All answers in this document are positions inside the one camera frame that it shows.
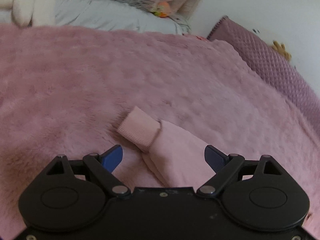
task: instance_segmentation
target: white wall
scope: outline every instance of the white wall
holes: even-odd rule
[[[192,33],[206,37],[223,15],[274,33],[320,95],[320,0],[202,0],[190,18]]]

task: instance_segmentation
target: silver bolt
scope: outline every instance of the silver bolt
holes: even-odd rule
[[[122,185],[114,186],[112,188],[113,193],[116,193],[116,194],[124,194],[124,193],[127,193],[128,190],[129,189],[126,186],[122,186]]]
[[[159,195],[160,195],[160,197],[167,197],[167,196],[168,196],[168,193],[161,192]]]
[[[37,240],[37,238],[34,235],[28,235],[26,240]]]
[[[202,186],[199,190],[203,194],[213,194],[216,191],[216,189],[212,186]]]

